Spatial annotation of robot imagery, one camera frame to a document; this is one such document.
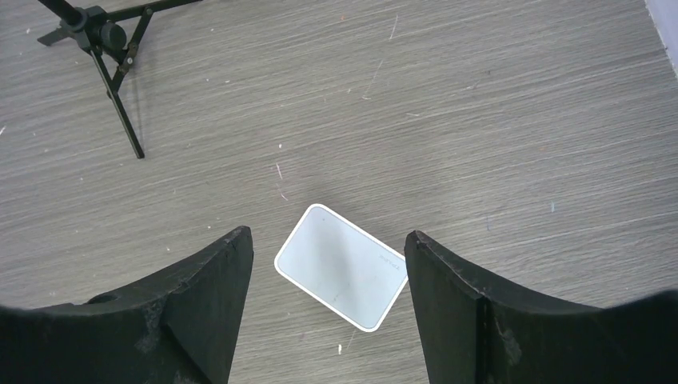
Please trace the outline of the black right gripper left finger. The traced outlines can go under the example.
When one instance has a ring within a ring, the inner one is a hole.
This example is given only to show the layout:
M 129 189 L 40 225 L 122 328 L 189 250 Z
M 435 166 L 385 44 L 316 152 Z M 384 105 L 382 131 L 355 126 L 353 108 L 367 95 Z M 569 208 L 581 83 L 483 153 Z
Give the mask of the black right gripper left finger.
M 75 305 L 1 308 L 4 383 L 226 383 L 253 267 L 239 226 Z

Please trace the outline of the white network switch box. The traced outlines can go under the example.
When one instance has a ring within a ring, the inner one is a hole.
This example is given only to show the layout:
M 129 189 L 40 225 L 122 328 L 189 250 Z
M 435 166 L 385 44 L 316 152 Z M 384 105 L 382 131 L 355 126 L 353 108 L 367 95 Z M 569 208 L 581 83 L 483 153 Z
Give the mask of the white network switch box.
M 276 271 L 357 329 L 376 331 L 408 281 L 405 257 L 325 205 L 310 205 Z

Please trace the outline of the black microphone tripod stand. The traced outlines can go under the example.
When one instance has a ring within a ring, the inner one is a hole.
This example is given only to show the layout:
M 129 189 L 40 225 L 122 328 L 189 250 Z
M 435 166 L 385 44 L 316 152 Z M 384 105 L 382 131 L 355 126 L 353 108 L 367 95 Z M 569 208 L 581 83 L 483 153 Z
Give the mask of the black microphone tripod stand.
M 139 46 L 154 14 L 196 1 L 154 1 L 110 13 L 100 6 L 75 7 L 64 0 L 41 2 L 60 18 L 60 22 L 55 30 L 38 38 L 38 42 L 52 46 L 70 38 L 93 59 L 138 159 L 143 159 L 145 154 L 118 92 L 136 62 Z

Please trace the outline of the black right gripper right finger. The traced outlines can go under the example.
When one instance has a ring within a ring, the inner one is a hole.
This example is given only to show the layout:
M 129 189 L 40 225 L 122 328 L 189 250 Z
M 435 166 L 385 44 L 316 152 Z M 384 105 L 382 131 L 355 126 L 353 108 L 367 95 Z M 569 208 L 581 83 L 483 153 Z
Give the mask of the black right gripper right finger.
M 415 230 L 405 242 L 432 383 L 674 383 L 677 292 L 599 308 L 521 286 Z

